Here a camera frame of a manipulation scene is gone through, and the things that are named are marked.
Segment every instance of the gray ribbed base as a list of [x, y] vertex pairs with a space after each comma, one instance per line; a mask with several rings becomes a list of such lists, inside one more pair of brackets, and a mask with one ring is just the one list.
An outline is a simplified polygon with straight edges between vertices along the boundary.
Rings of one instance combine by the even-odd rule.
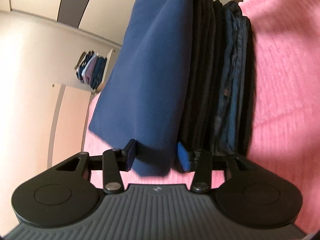
[[56, 229], [20, 224], [6, 240], [289, 240], [304, 234], [294, 225], [259, 230], [224, 217], [207, 195], [185, 185], [130, 185], [107, 195], [99, 208], [79, 223]]

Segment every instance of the pink corduroy bedspread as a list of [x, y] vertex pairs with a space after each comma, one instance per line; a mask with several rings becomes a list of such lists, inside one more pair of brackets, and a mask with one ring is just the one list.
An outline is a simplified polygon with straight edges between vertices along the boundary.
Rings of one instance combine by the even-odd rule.
[[[245, 0], [243, 14], [255, 36], [257, 100], [248, 158], [295, 184], [303, 194], [296, 224], [320, 229], [320, 0]], [[91, 120], [99, 95], [91, 103]], [[84, 150], [101, 155], [110, 145], [87, 130]], [[128, 183], [190, 187], [193, 173], [141, 178], [122, 172]], [[223, 183], [212, 172], [212, 187]], [[91, 182], [102, 187], [102, 172]]]

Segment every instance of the white wall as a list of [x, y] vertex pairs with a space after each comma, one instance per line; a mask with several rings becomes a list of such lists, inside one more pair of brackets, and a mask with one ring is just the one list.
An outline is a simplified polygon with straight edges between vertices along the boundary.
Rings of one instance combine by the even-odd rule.
[[134, 2], [135, 0], [89, 0], [79, 29], [122, 44]]
[[88, 89], [75, 76], [80, 54], [112, 46], [49, 20], [0, 12], [0, 235], [16, 224], [11, 195], [47, 168], [53, 83]]

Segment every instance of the denim clothing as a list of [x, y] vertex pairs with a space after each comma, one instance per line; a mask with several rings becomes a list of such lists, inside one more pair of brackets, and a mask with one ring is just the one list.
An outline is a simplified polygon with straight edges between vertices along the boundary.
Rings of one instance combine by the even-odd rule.
[[215, 138], [219, 151], [236, 152], [244, 95], [248, 19], [236, 2], [223, 7], [227, 46], [221, 76]]
[[251, 136], [252, 136], [252, 118], [254, 111], [255, 91], [256, 91], [256, 72], [255, 72], [255, 57], [251, 23], [247, 20], [248, 30], [248, 42], [247, 42], [247, 55], [245, 62], [245, 74], [244, 74], [244, 90], [242, 106], [239, 105], [241, 110], [240, 122], [239, 122], [239, 136], [238, 136], [238, 153], [246, 155]]
[[93, 90], [96, 90], [102, 81], [104, 69], [106, 67], [106, 63], [107, 63], [107, 58], [103, 58], [103, 57], [98, 58], [94, 72], [93, 72], [92, 77], [90, 79], [91, 80], [90, 86]]

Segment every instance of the beige wall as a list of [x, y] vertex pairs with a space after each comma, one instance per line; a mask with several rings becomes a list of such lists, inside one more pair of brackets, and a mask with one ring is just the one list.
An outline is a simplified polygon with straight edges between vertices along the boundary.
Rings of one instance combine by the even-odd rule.
[[75, 76], [82, 51], [107, 56], [112, 46], [60, 24], [0, 12], [0, 235], [16, 224], [11, 195], [47, 168], [52, 84], [88, 89]]
[[89, 0], [79, 29], [122, 44], [134, 2], [135, 0]]
[[57, 125], [52, 124], [55, 132], [51, 129], [52, 133], [50, 135], [53, 140], [53, 147], [52, 152], [49, 151], [49, 154], [52, 153], [52, 160], [51, 163], [50, 159], [48, 160], [48, 168], [81, 152], [91, 95], [88, 91], [65, 87]]

